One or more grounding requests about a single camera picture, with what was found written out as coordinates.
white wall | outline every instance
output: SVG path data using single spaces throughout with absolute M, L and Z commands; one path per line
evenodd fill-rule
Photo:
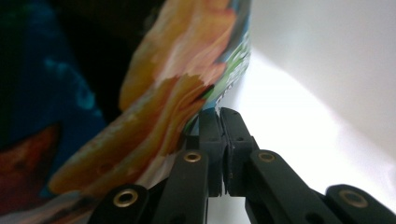
M 312 188 L 364 189 L 396 212 L 396 1 L 252 7 L 252 59 L 220 106 Z M 243 199 L 209 200 L 208 223 L 248 223 Z

metal screw hole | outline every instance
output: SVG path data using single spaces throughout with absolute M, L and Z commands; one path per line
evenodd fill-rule
M 134 189 L 124 189 L 114 196 L 113 203 L 117 207 L 127 207 L 137 201 L 138 194 Z
M 189 152 L 184 156 L 184 160 L 187 162 L 196 162 L 201 159 L 201 155 L 196 152 Z
M 275 156 L 268 152 L 259 153 L 259 158 L 261 161 L 265 161 L 265 162 L 271 162 L 275 160 Z
M 369 205 L 369 203 L 363 196 L 350 189 L 342 189 L 338 194 L 345 203 L 354 207 L 365 208 Z

